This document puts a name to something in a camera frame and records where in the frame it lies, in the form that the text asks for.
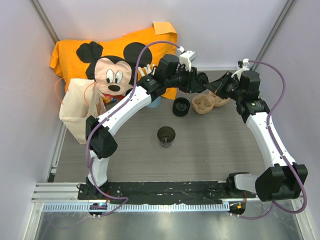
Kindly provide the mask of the black cup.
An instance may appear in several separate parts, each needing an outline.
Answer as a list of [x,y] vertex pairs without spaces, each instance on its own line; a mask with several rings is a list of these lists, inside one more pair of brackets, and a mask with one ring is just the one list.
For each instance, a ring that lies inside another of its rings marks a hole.
[[184,117],[188,114],[190,106],[191,104],[188,99],[178,97],[173,102],[172,112],[177,117]]
[[164,148],[170,147],[175,140],[176,132],[170,126],[162,126],[157,131],[157,138]]

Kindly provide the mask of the paper takeout bag orange handles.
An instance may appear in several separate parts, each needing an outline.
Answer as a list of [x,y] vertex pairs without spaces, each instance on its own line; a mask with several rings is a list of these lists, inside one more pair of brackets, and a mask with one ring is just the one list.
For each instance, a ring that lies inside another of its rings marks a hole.
[[86,141],[86,120],[106,112],[105,104],[94,80],[72,78],[61,100],[59,119],[81,145]]

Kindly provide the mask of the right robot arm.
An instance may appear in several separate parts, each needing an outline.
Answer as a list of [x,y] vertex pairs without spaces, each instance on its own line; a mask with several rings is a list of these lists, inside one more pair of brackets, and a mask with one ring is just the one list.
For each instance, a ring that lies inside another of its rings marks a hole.
[[251,130],[262,154],[265,171],[257,176],[250,173],[233,173],[226,184],[226,193],[233,198],[243,191],[254,193],[263,202],[296,199],[301,194],[308,170],[297,164],[285,150],[272,123],[271,111],[259,98],[260,75],[245,70],[237,79],[231,72],[220,79],[205,84],[205,87],[222,99],[232,99],[236,111]]

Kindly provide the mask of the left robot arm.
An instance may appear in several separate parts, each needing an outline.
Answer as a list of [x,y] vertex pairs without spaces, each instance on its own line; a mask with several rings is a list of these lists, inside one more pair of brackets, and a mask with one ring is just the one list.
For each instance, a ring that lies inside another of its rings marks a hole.
[[136,67],[141,73],[141,83],[135,84],[120,102],[108,112],[97,118],[90,116],[86,120],[86,150],[85,156],[89,174],[86,178],[87,193],[100,200],[107,195],[107,169],[110,156],[118,148],[114,139],[120,127],[135,113],[154,102],[160,97],[170,84],[162,84],[159,78],[153,78],[156,67],[149,64]]

